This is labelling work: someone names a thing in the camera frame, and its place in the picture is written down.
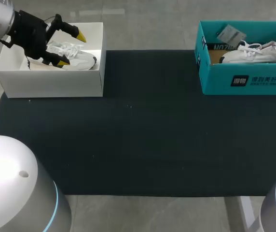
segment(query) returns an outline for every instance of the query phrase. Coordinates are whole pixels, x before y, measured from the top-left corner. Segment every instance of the shoe tag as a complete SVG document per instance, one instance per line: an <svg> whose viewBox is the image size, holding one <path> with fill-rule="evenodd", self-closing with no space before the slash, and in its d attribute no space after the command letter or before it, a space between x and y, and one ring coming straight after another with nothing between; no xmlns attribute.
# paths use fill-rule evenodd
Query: shoe tag
<svg viewBox="0 0 276 232"><path fill-rule="evenodd" d="M217 38L232 47L237 47L240 41L246 38L246 34L227 25Z"/></svg>

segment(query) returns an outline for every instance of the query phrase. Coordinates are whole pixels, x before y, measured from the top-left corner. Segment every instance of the gray tile floor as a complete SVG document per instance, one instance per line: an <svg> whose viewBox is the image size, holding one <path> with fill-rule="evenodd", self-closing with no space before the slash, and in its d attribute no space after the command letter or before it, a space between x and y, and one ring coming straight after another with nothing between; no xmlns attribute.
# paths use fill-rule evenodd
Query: gray tile floor
<svg viewBox="0 0 276 232"><path fill-rule="evenodd" d="M199 20L276 20L276 0L14 0L42 19L104 22L108 49L193 49ZM0 85L0 96L3 90ZM238 232L231 199L68 196L74 232ZM263 197L251 198L255 215Z"/></svg>

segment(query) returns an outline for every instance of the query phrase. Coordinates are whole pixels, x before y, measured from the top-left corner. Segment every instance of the box wall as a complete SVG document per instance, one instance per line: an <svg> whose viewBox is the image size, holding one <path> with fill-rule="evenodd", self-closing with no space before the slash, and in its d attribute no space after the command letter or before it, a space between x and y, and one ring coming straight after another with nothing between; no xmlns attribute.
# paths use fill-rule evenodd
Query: box wall
<svg viewBox="0 0 276 232"><path fill-rule="evenodd" d="M210 67L210 57L207 51L207 45L204 41L204 33L201 24L198 27L197 39L196 39L196 47L195 47L195 57L196 64L199 70L200 83L202 87L202 92L205 91L207 86L207 77Z"/></svg>

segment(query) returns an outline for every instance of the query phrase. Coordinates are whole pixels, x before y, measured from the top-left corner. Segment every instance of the sneaker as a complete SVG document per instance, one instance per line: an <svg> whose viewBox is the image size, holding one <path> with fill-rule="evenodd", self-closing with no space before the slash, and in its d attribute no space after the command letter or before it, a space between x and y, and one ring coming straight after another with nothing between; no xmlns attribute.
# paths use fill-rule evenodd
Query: sneaker
<svg viewBox="0 0 276 232"><path fill-rule="evenodd" d="M82 51L83 45L76 45L72 43L58 43L51 41L47 44L47 52L55 53L60 56L65 55L70 60L70 65L63 65L62 69L65 70L89 70L96 64L96 57ZM28 58L30 63L44 65L43 59L34 60Z"/></svg>
<svg viewBox="0 0 276 232"><path fill-rule="evenodd" d="M220 58L220 63L276 63L276 42L264 45L248 44L243 41L237 50L228 52Z"/></svg>

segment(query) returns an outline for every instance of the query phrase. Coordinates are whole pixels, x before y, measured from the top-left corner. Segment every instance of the white shoelace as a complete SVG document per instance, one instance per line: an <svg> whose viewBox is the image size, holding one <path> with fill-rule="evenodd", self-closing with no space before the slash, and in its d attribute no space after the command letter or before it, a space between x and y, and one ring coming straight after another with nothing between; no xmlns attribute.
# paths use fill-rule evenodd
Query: white shoelace
<svg viewBox="0 0 276 232"><path fill-rule="evenodd" d="M252 46L259 46L261 47L260 43L255 43L255 44L248 44L244 40L241 40L242 42L245 43L245 45L240 45L238 47L238 50L244 51L245 57L251 57L254 56L256 53L262 54L262 51L259 48L253 48Z"/></svg>
<svg viewBox="0 0 276 232"><path fill-rule="evenodd" d="M65 55L67 58L75 57L78 52L82 50L83 45L77 45L73 43L62 43L61 47L55 46L53 44L48 45L49 47L55 48L58 50L60 55Z"/></svg>

